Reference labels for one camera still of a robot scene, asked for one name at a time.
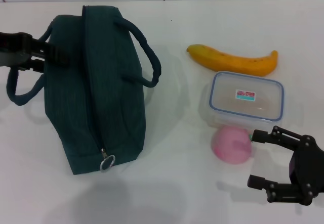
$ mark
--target container lid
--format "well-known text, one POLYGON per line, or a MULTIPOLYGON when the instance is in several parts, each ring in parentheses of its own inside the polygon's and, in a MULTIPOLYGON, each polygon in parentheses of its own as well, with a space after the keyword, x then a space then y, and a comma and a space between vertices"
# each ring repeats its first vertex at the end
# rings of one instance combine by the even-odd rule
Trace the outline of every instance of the container lid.
POLYGON ((215 75, 209 105, 216 111, 250 118, 280 121, 285 91, 275 80, 219 72, 215 75))

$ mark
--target zipper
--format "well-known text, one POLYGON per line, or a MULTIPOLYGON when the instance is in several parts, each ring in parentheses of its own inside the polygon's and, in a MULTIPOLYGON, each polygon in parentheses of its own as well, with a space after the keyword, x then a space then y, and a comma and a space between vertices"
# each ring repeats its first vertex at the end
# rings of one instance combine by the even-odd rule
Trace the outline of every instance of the zipper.
POLYGON ((102 136, 99 132, 99 127, 97 124, 97 120, 95 118, 95 114, 94 114, 94 108, 95 105, 92 103, 93 102, 93 97, 92 97, 92 91, 91 91, 91 87, 90 87, 90 76, 89 76, 89 71, 88 71, 88 66, 87 66, 87 18, 86 18, 86 6, 83 6, 82 8, 82 23, 83 23, 83 43, 84 43, 84 49, 83 49, 83 64, 82 64, 82 71, 84 73, 85 79, 86 79, 86 83, 85 83, 85 89, 86 89, 86 94, 87 94, 87 115, 88 115, 88 125, 91 126, 90 127, 90 133, 92 135, 92 137, 94 138, 96 145, 98 147, 98 150, 100 151, 100 153, 102 154, 103 160, 100 164, 100 170, 102 172, 109 170, 112 165, 115 162, 115 156, 114 155, 110 155, 108 156, 106 153, 106 149, 105 146, 103 144, 103 140, 102 140, 102 136), (112 161, 109 165, 108 168, 105 168, 106 162, 108 159, 112 158, 112 161))

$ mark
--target blue lid rim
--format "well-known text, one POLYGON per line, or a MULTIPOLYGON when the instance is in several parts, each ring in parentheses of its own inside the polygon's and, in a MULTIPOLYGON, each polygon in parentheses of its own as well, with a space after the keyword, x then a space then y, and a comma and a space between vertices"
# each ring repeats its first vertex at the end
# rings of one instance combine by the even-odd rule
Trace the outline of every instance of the blue lid rim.
POLYGON ((245 116, 245 117, 254 118, 254 119, 263 119, 263 120, 269 120, 269 121, 277 122, 277 121, 280 121, 282 119, 282 116, 284 114, 284 101, 285 101, 285 89, 284 89, 284 86, 280 82, 272 80, 272 79, 266 79, 266 78, 262 78, 262 77, 257 77, 257 76, 250 76, 250 75, 244 75, 244 74, 225 72, 224 71, 224 72, 218 72, 214 76, 211 95, 209 97, 209 106, 214 110, 221 111, 221 112, 224 112, 224 113, 236 114, 236 115, 245 116), (238 75, 238 76, 242 76, 242 77, 254 78, 254 79, 256 78, 258 80, 264 80, 264 81, 270 81, 270 82, 277 83, 281 87, 281 109, 280 109, 279 118, 277 118, 277 119, 263 118, 263 117, 260 117, 260 116, 255 116, 255 115, 250 115, 250 114, 242 114, 242 113, 229 111, 229 110, 224 110, 224 109, 219 109, 219 108, 214 107, 213 104, 212 104, 212 98, 213 98, 213 94, 214 94, 215 81, 216 81, 217 76, 219 76, 221 74, 238 75))

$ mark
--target pink ball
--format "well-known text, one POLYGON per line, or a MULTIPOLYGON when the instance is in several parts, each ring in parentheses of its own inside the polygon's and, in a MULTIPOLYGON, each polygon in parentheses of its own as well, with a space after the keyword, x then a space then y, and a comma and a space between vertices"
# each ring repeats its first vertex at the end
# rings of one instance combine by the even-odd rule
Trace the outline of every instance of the pink ball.
POLYGON ((240 164, 252 153, 252 144, 246 129, 223 126, 212 138, 212 150, 224 162, 240 164))

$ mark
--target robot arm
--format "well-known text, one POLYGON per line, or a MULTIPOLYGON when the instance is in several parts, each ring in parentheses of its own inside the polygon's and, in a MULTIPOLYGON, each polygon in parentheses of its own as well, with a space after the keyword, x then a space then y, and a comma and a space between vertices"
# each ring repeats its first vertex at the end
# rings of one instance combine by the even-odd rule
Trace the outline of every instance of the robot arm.
POLYGON ((289 163, 291 184, 279 184, 263 177, 250 175, 248 187, 265 189, 268 202, 288 202, 310 205, 313 198, 324 192, 324 151, 311 136, 301 136, 275 126, 270 134, 255 130, 253 142, 276 144, 293 151, 289 163))
POLYGON ((27 33, 0 33, 0 66, 17 66, 20 70, 44 72, 44 61, 68 67, 67 56, 55 46, 40 42, 27 33))

